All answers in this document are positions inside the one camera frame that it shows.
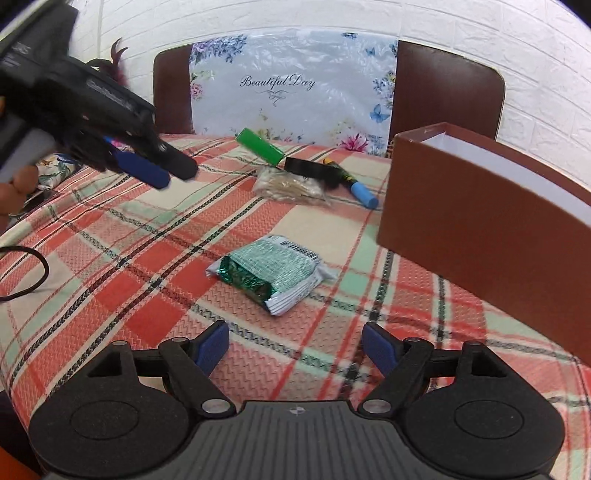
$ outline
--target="table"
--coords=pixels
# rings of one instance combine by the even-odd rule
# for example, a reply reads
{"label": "table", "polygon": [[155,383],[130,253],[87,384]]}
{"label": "table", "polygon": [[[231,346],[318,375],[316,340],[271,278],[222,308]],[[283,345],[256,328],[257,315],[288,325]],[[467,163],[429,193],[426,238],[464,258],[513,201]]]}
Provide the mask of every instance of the table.
{"label": "table", "polygon": [[[289,205],[251,193],[255,157],[231,138],[166,138],[200,164],[195,181],[158,192],[135,179],[83,169],[61,195],[0,238],[37,248],[47,282],[0,305],[0,374],[26,426],[43,400],[116,339],[133,348],[194,337],[214,320],[230,325],[229,352],[212,380],[234,402],[348,398],[354,406],[381,376],[360,345],[378,319],[401,338],[439,348],[485,342],[562,414],[567,439],[557,479],[588,478],[591,369],[556,344],[445,279],[375,242],[381,212],[339,188],[330,207]],[[381,201],[389,160],[315,145],[279,145],[324,156],[356,175]],[[316,251],[338,273],[283,317],[207,277],[220,256],[268,233]],[[32,258],[0,260],[0,295],[43,272]],[[433,382],[432,388],[447,384]]]}

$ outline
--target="floral fabric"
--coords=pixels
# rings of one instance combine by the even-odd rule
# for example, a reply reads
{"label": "floral fabric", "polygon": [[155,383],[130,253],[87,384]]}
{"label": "floral fabric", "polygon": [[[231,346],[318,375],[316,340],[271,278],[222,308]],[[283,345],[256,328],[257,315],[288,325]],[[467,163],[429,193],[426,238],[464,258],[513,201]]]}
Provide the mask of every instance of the floral fabric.
{"label": "floral fabric", "polygon": [[193,45],[193,129],[385,155],[398,40],[332,30],[265,31]]}
{"label": "floral fabric", "polygon": [[80,170],[80,162],[68,158],[65,155],[54,154],[37,163],[39,168],[40,190],[56,188],[65,179]]}

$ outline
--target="barcode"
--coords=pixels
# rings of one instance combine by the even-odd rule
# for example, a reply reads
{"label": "barcode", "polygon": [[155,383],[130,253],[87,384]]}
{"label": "barcode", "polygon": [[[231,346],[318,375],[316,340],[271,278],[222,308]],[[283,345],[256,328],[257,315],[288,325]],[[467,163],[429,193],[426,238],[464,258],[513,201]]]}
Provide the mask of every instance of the barcode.
{"label": "barcode", "polygon": [[284,247],[291,248],[302,255],[307,256],[308,258],[314,260],[314,262],[320,262],[320,257],[315,254],[312,250],[308,250],[306,247],[302,247],[301,245],[295,244],[294,242],[290,242],[289,240],[283,240],[280,245]]}

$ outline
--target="white brick wall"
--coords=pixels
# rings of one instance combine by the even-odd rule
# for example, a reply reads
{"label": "white brick wall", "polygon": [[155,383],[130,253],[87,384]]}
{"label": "white brick wall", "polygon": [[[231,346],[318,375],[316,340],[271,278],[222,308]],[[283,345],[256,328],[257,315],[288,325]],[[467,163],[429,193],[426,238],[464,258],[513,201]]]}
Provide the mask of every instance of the white brick wall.
{"label": "white brick wall", "polygon": [[123,37],[130,87],[152,100],[167,48],[264,27],[337,27],[420,41],[498,69],[499,140],[591,187],[591,30],[556,0],[74,0],[72,51],[108,58]]}

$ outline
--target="brown box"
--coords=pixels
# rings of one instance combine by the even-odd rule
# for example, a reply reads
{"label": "brown box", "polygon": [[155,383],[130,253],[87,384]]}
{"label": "brown box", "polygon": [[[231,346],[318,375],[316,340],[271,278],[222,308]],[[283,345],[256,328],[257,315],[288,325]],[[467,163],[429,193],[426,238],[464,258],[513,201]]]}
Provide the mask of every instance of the brown box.
{"label": "brown box", "polygon": [[378,243],[591,365],[591,192],[557,170],[450,124],[398,134]]}

